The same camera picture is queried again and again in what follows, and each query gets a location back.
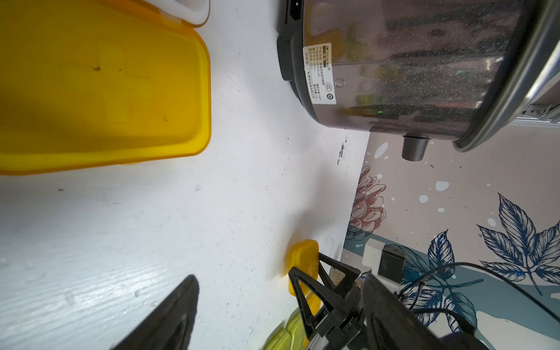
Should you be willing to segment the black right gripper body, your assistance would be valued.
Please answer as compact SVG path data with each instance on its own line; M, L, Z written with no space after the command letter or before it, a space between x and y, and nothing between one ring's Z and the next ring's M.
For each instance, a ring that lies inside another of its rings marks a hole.
M308 335L306 349L369 349L361 288L356 282L342 299L341 308L329 312L324 305L306 325L313 330Z

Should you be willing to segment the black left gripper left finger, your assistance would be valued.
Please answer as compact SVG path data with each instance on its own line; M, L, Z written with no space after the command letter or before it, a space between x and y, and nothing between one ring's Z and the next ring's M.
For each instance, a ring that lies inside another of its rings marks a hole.
M187 276L116 349L187 349L195 325L199 284Z

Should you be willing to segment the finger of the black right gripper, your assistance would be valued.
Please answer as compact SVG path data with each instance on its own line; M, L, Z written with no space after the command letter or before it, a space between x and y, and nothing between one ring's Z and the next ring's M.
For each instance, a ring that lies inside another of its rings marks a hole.
M322 263L330 266L335 271L338 271L343 274L342 280L339 282L334 282L330 276L327 274L327 271L323 267ZM338 260L332 259L327 255L323 255L319 253L319 277L322 280L322 283L328 289L334 291L336 294L340 295L341 297L345 297L347 293L354 287L356 280L359 278L361 272L345 263L342 263Z
M321 265L316 279L294 266L290 268L288 277L297 299L305 336L308 339L343 338L346 273L334 267L328 274Z

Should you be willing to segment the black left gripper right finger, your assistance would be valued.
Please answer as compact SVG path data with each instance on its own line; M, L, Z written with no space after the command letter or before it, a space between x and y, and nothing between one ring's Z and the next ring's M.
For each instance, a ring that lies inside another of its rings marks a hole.
M366 335L370 349L447 349L377 278L362 286Z

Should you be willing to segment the green pillbox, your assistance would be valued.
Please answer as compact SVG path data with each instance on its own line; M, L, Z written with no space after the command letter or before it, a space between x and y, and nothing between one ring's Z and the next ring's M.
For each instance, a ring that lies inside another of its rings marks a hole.
M295 310L286 322L281 323L267 338L261 349L303 350L309 340L303 326L299 310Z

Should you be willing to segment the silver rice cooker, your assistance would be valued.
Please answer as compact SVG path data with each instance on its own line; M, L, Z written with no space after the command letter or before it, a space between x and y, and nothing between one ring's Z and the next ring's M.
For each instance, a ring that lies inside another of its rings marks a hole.
M467 152L525 111L559 62L558 1L286 1L282 78L312 119Z

